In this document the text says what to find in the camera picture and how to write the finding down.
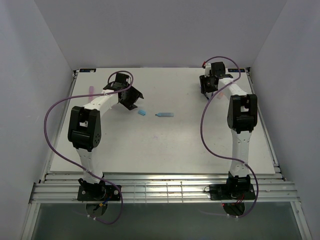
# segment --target blue object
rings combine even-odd
[[[146,113],[146,111],[140,109],[140,110],[138,111],[138,114],[144,116],[144,115],[146,115],[147,113]]]
[[[156,114],[158,117],[173,117],[174,113],[173,112],[159,112]]]
[[[108,202],[110,200],[110,197],[108,197],[102,204],[105,205],[106,202]]]

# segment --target small blue block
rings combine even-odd
[[[140,110],[138,111],[138,114],[144,116],[144,115],[146,115],[147,113],[146,113],[146,111],[140,109]]]

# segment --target pink object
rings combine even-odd
[[[217,98],[218,98],[218,99],[222,99],[222,98],[223,98],[223,96],[224,96],[223,92],[219,92],[219,94],[218,94]]]
[[[94,92],[95,92],[94,86],[90,86],[90,87],[89,87],[89,94],[94,94]],[[89,103],[90,103],[93,99],[94,99],[93,96],[89,96]]]

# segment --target cable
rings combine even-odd
[[[239,198],[235,203],[233,204],[241,204],[244,201],[245,194],[242,194],[241,198]]]
[[[99,203],[95,209],[93,209],[93,211],[98,210],[100,207],[102,207],[103,205],[105,205],[109,200],[111,199],[111,197],[107,197],[102,203]]]
[[[208,97],[208,95],[206,93],[203,94],[205,96],[205,98],[209,101],[210,98]]]
[[[112,77],[113,75],[110,75],[109,77],[108,77],[108,80],[107,80],[107,84],[112,84],[112,83],[114,83],[115,81],[112,81],[112,82],[110,82],[110,79],[111,79],[111,77]]]
[[[103,181],[107,184],[110,184],[112,185],[118,192],[119,192],[119,195],[120,195],[120,200],[121,200],[121,208],[120,208],[120,212],[118,214],[118,216],[113,220],[113,221],[104,221],[104,220],[101,220],[101,219],[98,219],[98,218],[95,218],[95,220],[101,222],[101,223],[104,223],[104,224],[107,224],[107,225],[111,225],[111,224],[114,224],[116,221],[118,221],[118,219],[120,218],[122,212],[123,212],[123,208],[124,208],[124,198],[122,196],[122,193],[121,193],[121,190],[120,188],[115,185],[113,182],[109,181],[109,180],[106,180],[104,178],[101,178],[95,174],[93,174],[92,172],[88,171],[88,169],[86,169],[84,166],[80,165],[79,163],[76,163],[75,161],[72,161],[70,160],[69,158],[63,156],[61,153],[59,153],[55,148],[54,146],[51,144],[50,140],[49,140],[49,137],[48,137],[48,132],[47,132],[47,121],[48,121],[48,116],[49,116],[49,113],[51,112],[51,110],[57,106],[59,103],[62,103],[66,100],[69,100],[69,99],[77,99],[77,98],[85,98],[85,97],[95,97],[95,96],[104,96],[104,95],[112,95],[112,94],[118,94],[118,93],[121,93],[121,92],[124,92],[124,91],[127,91],[129,88],[131,88],[132,84],[134,83],[134,76],[132,75],[131,72],[129,71],[126,71],[126,70],[120,70],[120,71],[115,71],[114,73],[112,73],[108,80],[115,74],[117,73],[127,73],[131,76],[131,81],[130,81],[130,84],[128,87],[126,87],[125,89],[122,89],[122,90],[118,90],[118,91],[113,91],[113,92],[108,92],[106,94],[104,93],[96,93],[96,94],[85,94],[85,95],[76,95],[76,96],[69,96],[69,97],[66,97],[66,98],[63,98],[59,101],[57,101],[56,103],[54,103],[49,109],[48,111],[46,112],[45,114],[45,117],[44,117],[44,122],[43,122],[43,132],[44,132],[44,137],[45,137],[45,140],[46,140],[46,143],[48,144],[49,148],[55,153],[57,154],[60,158],[66,160],[67,162],[71,163],[71,164],[74,164],[76,165],[77,167],[81,168],[83,171],[87,172],[88,174],[90,174],[91,176],[93,176],[94,178],[96,179],[99,179],[100,181]]]
[[[206,144],[205,142],[205,139],[204,139],[204,132],[203,132],[203,126],[204,126],[204,119],[205,119],[205,114],[206,114],[206,111],[208,109],[208,106],[210,105],[211,101],[215,98],[215,96],[220,93],[221,91],[223,91],[225,88],[229,87],[230,85],[232,85],[233,83],[235,83],[236,81],[238,81],[241,77],[241,71],[240,71],[240,68],[238,66],[238,64],[233,61],[231,58],[229,57],[226,57],[226,56],[214,56],[214,57],[211,57],[209,58],[207,61],[204,61],[203,64],[202,64],[202,68],[205,67],[205,64],[212,60],[212,59],[217,59],[217,58],[222,58],[222,59],[227,59],[229,61],[231,61],[235,66],[236,68],[238,69],[238,72],[239,72],[239,76],[231,81],[230,83],[228,83],[227,85],[223,86],[222,88],[220,88],[218,91],[216,91],[210,98],[210,100],[207,102],[207,104],[205,105],[204,107],[204,110],[203,110],[203,113],[202,113],[202,116],[201,116],[201,122],[200,122],[200,135],[201,135],[201,141],[205,147],[205,149],[208,150],[209,153],[211,153],[212,155],[214,155],[215,157],[218,157],[218,158],[221,158],[221,159],[227,159],[227,160],[232,160],[232,161],[237,161],[237,162],[240,162],[242,164],[244,164],[249,170],[250,172],[252,173],[253,177],[254,177],[254,180],[255,180],[255,183],[256,183],[256,195],[255,195],[255,199],[253,201],[253,204],[252,206],[249,208],[249,210],[247,212],[245,212],[243,215],[240,215],[240,216],[232,216],[232,217],[235,217],[235,218],[243,218],[245,216],[247,216],[251,211],[252,209],[254,209],[256,203],[257,203],[257,200],[258,200],[258,195],[259,195],[259,185],[258,185],[258,179],[257,179],[257,176],[256,174],[254,173],[253,169],[247,164],[245,163],[243,160],[241,159],[238,159],[238,158],[234,158],[234,157],[228,157],[228,156],[222,156],[222,155],[219,155],[219,154],[216,154],[214,153]],[[207,214],[207,215],[218,215],[218,216],[225,216],[224,214],[218,214],[218,213],[210,213],[210,212],[204,212],[204,211],[200,211],[202,212],[203,214]]]

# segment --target glass panel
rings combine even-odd
[[[289,202],[261,202],[241,219],[206,215],[223,214],[220,203],[125,204],[120,220],[104,225],[86,214],[86,205],[41,204],[33,240],[277,240],[301,239]],[[120,209],[110,204],[101,217],[111,221]]]

